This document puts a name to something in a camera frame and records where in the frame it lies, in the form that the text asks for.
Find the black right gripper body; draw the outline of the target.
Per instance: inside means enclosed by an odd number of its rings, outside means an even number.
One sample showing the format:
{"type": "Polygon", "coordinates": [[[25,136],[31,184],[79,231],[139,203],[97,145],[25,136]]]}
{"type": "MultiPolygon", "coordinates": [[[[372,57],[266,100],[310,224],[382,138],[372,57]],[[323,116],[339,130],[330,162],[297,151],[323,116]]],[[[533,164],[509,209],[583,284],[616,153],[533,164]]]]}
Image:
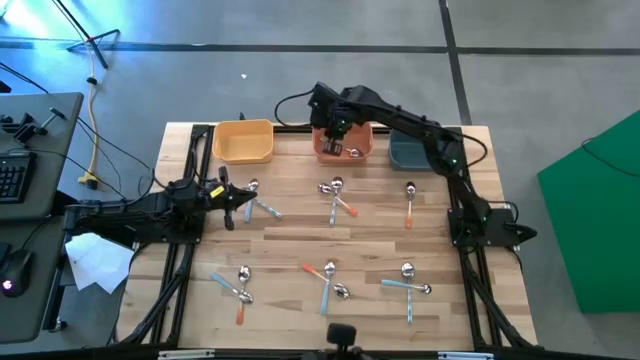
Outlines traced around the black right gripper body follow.
{"type": "Polygon", "coordinates": [[[320,116],[319,127],[324,136],[331,141],[343,140],[354,124],[354,115],[350,112],[331,112],[320,116]]]}

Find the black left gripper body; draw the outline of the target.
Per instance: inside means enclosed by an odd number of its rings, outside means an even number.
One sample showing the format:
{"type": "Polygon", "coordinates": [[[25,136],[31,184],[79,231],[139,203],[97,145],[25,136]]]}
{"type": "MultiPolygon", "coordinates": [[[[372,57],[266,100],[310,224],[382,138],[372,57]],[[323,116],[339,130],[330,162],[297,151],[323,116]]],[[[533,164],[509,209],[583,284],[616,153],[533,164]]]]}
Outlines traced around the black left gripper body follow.
{"type": "Polygon", "coordinates": [[[224,227],[232,231],[235,223],[231,215],[233,194],[229,183],[229,174],[225,166],[218,169],[218,177],[206,179],[200,184],[199,201],[200,210],[210,212],[222,210],[224,212],[224,227]]]}

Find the orange plastic bin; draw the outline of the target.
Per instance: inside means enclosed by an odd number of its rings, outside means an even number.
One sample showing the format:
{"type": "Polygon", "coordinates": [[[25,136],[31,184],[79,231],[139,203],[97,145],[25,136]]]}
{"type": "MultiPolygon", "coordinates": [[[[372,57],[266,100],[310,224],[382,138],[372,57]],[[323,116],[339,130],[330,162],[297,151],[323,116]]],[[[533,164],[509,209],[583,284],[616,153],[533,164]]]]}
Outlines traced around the orange plastic bin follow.
{"type": "Polygon", "coordinates": [[[373,151],[373,131],[370,123],[362,126],[354,125],[341,141],[343,152],[340,156],[323,153],[324,132],[322,129],[312,130],[312,146],[320,163],[331,165],[353,165],[364,163],[373,151]],[[351,158],[345,148],[357,148],[362,156],[351,158]]]}

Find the yellow plastic bin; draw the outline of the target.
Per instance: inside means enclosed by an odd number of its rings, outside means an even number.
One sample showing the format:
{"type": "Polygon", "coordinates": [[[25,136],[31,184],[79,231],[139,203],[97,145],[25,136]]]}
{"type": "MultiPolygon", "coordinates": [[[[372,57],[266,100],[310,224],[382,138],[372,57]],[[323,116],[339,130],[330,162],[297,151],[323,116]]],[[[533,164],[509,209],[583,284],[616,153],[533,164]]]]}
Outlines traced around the yellow plastic bin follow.
{"type": "Polygon", "coordinates": [[[214,129],[212,152],[227,164],[270,162],[274,152],[274,126],[266,119],[220,122],[214,129]]]}

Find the dark blue plastic bin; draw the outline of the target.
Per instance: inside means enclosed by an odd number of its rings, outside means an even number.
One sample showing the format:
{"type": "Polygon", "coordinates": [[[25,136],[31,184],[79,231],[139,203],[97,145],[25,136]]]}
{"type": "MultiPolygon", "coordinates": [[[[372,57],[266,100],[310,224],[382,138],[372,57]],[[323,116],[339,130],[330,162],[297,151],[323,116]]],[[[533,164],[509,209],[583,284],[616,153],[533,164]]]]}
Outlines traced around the dark blue plastic bin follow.
{"type": "Polygon", "coordinates": [[[397,171],[432,172],[422,143],[400,131],[392,130],[389,138],[389,159],[397,171]]]}

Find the white paper sheets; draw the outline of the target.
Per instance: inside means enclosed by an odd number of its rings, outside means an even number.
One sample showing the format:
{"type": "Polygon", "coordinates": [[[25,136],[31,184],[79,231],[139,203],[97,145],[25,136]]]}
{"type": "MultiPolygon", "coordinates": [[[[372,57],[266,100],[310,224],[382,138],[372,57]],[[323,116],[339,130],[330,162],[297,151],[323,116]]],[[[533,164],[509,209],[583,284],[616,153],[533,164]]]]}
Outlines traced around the white paper sheets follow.
{"type": "Polygon", "coordinates": [[[94,233],[73,236],[65,244],[78,290],[97,284],[108,294],[128,277],[134,251],[94,233]]]}

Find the black desk leg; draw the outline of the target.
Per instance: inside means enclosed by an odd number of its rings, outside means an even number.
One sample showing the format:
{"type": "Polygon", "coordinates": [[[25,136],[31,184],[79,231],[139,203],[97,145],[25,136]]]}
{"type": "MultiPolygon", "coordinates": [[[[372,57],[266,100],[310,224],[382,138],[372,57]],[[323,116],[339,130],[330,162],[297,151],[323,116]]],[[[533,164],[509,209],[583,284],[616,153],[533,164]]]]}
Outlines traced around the black desk leg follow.
{"type": "Polygon", "coordinates": [[[49,215],[52,217],[64,216],[66,207],[77,204],[78,201],[61,190],[57,190],[52,201],[49,215]]]}

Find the grey desk with keyboard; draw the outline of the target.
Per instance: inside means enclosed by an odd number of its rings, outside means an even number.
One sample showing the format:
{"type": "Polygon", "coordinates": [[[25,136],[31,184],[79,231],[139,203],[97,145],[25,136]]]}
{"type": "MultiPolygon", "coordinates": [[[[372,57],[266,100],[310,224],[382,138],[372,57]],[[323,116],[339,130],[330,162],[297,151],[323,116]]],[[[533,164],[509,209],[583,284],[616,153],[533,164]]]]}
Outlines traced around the grey desk with keyboard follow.
{"type": "Polygon", "coordinates": [[[29,113],[42,124],[51,115],[51,107],[67,117],[55,119],[47,127],[48,134],[33,136],[27,147],[0,129],[0,153],[34,152],[37,155],[24,202],[0,204],[0,223],[35,220],[49,214],[83,100],[84,95],[79,92],[0,96],[0,114],[11,116],[15,123],[21,121],[24,113],[29,113]]]}

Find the black keyboard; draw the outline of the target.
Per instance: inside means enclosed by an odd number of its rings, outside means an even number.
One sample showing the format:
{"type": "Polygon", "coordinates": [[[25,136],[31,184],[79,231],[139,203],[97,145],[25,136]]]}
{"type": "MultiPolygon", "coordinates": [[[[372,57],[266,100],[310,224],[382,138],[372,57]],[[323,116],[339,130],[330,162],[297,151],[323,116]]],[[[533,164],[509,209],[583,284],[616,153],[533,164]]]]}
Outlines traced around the black keyboard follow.
{"type": "Polygon", "coordinates": [[[34,152],[0,153],[0,204],[24,202],[36,159],[34,152]]]}

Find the black desk clamp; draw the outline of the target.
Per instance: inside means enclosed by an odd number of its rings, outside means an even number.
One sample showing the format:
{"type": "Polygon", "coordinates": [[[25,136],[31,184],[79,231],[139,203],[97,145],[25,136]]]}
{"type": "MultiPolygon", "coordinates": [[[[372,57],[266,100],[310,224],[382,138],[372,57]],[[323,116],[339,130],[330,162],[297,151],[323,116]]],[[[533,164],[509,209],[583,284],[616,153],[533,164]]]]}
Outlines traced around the black desk clamp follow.
{"type": "Polygon", "coordinates": [[[0,114],[0,129],[11,134],[12,139],[16,143],[23,147],[27,147],[29,140],[33,136],[46,136],[48,134],[48,125],[55,119],[67,119],[67,117],[56,108],[51,107],[50,112],[51,115],[42,124],[37,123],[35,118],[29,113],[24,113],[19,123],[15,123],[13,118],[9,115],[0,114]]]}

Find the black tripod stand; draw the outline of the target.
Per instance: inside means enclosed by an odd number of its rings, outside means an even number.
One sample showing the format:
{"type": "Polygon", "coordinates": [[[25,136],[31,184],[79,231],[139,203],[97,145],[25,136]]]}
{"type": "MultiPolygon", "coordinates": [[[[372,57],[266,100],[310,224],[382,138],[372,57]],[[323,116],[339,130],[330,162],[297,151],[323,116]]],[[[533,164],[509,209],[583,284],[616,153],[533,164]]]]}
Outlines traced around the black tripod stand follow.
{"type": "Polygon", "coordinates": [[[118,37],[121,31],[119,29],[113,29],[113,30],[92,36],[85,30],[85,28],[80,24],[80,22],[71,13],[71,11],[63,4],[61,0],[51,0],[51,2],[56,6],[56,8],[65,17],[65,19],[70,23],[73,29],[79,34],[80,42],[67,47],[67,50],[71,51],[80,45],[86,45],[88,48],[88,52],[92,52],[98,59],[101,66],[105,70],[108,70],[109,65],[106,59],[104,58],[104,56],[102,55],[101,50],[99,49],[99,46],[97,44],[97,41],[111,35],[118,37]]]}

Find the black computer mouse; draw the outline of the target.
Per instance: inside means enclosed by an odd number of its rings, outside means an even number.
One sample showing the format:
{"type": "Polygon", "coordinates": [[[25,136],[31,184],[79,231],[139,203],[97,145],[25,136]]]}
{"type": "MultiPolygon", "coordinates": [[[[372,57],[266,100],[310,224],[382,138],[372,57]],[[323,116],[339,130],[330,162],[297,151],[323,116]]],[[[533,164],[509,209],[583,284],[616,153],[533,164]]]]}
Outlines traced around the black computer mouse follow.
{"type": "Polygon", "coordinates": [[[34,254],[26,249],[11,253],[0,267],[0,291],[15,298],[25,293],[30,284],[34,254]]]}

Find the grey desk with mouse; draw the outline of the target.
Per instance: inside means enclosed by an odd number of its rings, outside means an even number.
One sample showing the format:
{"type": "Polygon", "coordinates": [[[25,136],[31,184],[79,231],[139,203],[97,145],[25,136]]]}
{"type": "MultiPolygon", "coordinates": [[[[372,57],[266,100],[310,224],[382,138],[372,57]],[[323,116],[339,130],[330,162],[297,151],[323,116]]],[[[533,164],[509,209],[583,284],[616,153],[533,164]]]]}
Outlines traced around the grey desk with mouse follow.
{"type": "Polygon", "coordinates": [[[65,238],[62,227],[61,217],[51,218],[24,247],[33,254],[26,291],[15,298],[6,297],[0,292],[0,344],[29,342],[41,331],[65,238]]]}

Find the green board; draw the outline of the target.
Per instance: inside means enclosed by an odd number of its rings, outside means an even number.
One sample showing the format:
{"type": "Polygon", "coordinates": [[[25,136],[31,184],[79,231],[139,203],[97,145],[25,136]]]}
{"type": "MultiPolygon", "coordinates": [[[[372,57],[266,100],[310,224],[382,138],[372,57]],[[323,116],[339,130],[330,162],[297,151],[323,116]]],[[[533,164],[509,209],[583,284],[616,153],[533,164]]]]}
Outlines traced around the green board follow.
{"type": "Polygon", "coordinates": [[[640,110],[537,174],[583,313],[640,313],[640,110]]]}

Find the silver metal bracket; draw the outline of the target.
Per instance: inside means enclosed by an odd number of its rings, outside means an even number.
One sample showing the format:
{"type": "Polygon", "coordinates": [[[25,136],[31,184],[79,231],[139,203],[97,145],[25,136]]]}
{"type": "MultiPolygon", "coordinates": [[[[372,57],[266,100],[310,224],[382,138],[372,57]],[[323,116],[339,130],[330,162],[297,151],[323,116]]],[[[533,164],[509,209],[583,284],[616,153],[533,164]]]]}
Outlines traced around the silver metal bracket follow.
{"type": "Polygon", "coordinates": [[[437,353],[438,360],[495,360],[491,353],[442,351],[437,353]]]}
{"type": "Polygon", "coordinates": [[[160,351],[157,360],[204,360],[215,355],[216,352],[211,349],[176,349],[160,351]]]}

